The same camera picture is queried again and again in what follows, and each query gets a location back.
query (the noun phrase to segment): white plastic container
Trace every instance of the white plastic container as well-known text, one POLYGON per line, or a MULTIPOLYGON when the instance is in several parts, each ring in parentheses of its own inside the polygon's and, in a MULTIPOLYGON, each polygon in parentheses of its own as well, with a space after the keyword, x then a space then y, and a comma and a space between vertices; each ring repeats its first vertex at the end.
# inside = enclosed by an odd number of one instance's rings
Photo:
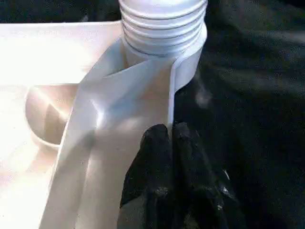
POLYGON ((207 0, 119 0, 128 14, 146 19, 173 19, 188 15, 206 4, 207 0))
POLYGON ((182 27, 168 29, 168 30, 151 30, 147 28, 138 27, 136 25, 131 25, 122 19, 122 23, 126 30, 133 33, 139 39, 152 38, 152 39, 168 39, 179 36, 188 36, 198 29, 198 27, 203 23, 204 16, 199 17, 194 23, 184 25, 182 27))
POLYGON ((137 51, 149 54, 149 55, 157 55, 157 56, 173 56, 177 55, 178 53, 181 53, 185 51, 188 47, 190 47, 192 44, 194 44, 198 37, 200 36, 200 31, 202 26, 199 27, 200 30, 195 33, 195 36, 192 36, 191 39, 186 40, 185 42, 172 45, 172 44, 155 44, 155 43, 149 43, 149 42, 134 42, 129 38, 129 36, 125 35, 126 41, 137 51))
POLYGON ((196 23, 202 16, 205 15, 206 6, 198 8, 196 11, 187 14, 183 17, 167 19, 167 20, 153 20, 153 19, 145 19, 139 18, 132 14, 128 14, 121 9, 122 18, 129 23, 131 26, 135 25, 140 28, 152 29, 152 30, 168 30, 179 28, 184 25, 192 26, 192 24, 196 23))
POLYGON ((133 41, 136 44, 142 45, 146 44, 149 46, 155 46, 155 47, 166 47, 166 46, 173 46, 178 45, 187 41, 192 41, 195 39, 195 37, 200 33, 202 29, 202 24, 192 31, 192 33, 188 33, 179 37, 173 37, 173 38, 167 38, 167 39, 153 39, 153 38, 139 38, 138 36, 135 36, 132 32, 127 30, 123 26, 123 32, 124 36, 128 37, 129 40, 133 41))

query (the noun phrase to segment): gloved hand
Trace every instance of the gloved hand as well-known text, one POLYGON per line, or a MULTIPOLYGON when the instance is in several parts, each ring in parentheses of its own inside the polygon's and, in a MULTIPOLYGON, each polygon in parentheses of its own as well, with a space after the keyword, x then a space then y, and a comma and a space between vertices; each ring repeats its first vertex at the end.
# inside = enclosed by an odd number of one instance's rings
POLYGON ((229 179, 211 166, 200 138, 182 123, 173 150, 164 125, 145 132, 126 174, 118 229, 243 229, 229 179))

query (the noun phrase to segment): white plastic surface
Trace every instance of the white plastic surface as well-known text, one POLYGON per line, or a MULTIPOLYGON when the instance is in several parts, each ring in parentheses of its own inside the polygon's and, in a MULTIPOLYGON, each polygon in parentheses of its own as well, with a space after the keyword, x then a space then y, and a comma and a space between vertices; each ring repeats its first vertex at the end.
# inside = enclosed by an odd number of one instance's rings
POLYGON ((199 36, 200 33, 197 33, 196 36, 192 37, 192 39, 189 39, 177 45, 168 45, 168 46, 158 46, 154 44, 151 45, 147 43, 134 42, 130 40, 128 36, 125 36, 125 39, 134 49, 138 51, 150 55, 165 56, 165 55, 175 55, 176 53, 185 51, 187 48, 189 48, 192 44, 194 44, 197 41, 199 36))
POLYGON ((128 31, 132 32, 135 36, 138 36, 138 38, 143 37, 145 39, 147 37, 153 39, 168 39, 176 38, 183 35, 189 35, 203 23, 203 17, 200 17, 194 23, 168 30, 151 30, 147 28, 141 28, 136 25, 131 25, 127 23, 126 21, 124 21, 124 19, 122 20, 122 22, 124 27, 128 31))
POLYGON ((129 14, 147 19, 173 19, 201 8, 207 0, 119 0, 129 14))
POLYGON ((187 24, 194 24, 202 15, 205 15, 205 7, 198 8, 196 11, 185 15, 183 17, 168 19, 168 20, 153 20, 139 18, 132 14, 128 14, 121 10, 122 19, 127 23, 134 24, 141 28, 147 28, 152 30, 168 30, 179 28, 187 24))
POLYGON ((121 35, 121 21, 0 24, 0 84, 79 83, 121 35))
POLYGON ((174 93, 193 77, 205 39, 203 30, 176 61, 133 52, 127 67, 121 40, 101 56, 80 83, 40 229, 116 228, 142 134, 154 124, 171 127, 174 93))
POLYGON ((181 44, 183 42, 193 39, 194 37, 196 37, 196 35, 199 34, 202 24, 203 24, 203 18, 202 18, 202 21, 199 24, 199 26, 197 28, 195 28, 194 30, 192 30, 190 33, 187 33, 187 34, 184 34, 184 35, 178 36, 178 37, 167 38, 167 39, 156 39, 156 38, 153 39, 153 38, 149 38, 149 37, 139 37, 134 32, 126 29, 125 26, 123 26, 123 31, 124 31, 125 36, 127 36, 129 39, 131 39, 132 41, 134 41, 136 43, 147 44, 150 46, 165 46, 166 47, 166 46, 178 45, 178 44, 181 44))

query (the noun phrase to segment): black cloth background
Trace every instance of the black cloth background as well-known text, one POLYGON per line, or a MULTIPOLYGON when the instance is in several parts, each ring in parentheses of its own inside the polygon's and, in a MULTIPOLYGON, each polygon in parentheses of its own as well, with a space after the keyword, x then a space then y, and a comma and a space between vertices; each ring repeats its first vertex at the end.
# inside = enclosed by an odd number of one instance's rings
POLYGON ((248 228, 305 228, 305 11, 210 1, 198 73, 175 97, 226 168, 248 228))

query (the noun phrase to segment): black fabric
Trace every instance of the black fabric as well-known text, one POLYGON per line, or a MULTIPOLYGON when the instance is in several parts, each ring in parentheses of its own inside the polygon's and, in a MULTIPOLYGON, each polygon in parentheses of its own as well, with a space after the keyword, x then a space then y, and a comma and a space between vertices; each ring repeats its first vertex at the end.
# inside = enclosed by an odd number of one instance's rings
POLYGON ((256 228, 305 228, 305 11, 275 0, 210 1, 195 78, 175 121, 197 129, 256 228))
POLYGON ((116 21, 118 0, 0 0, 0 23, 116 21))

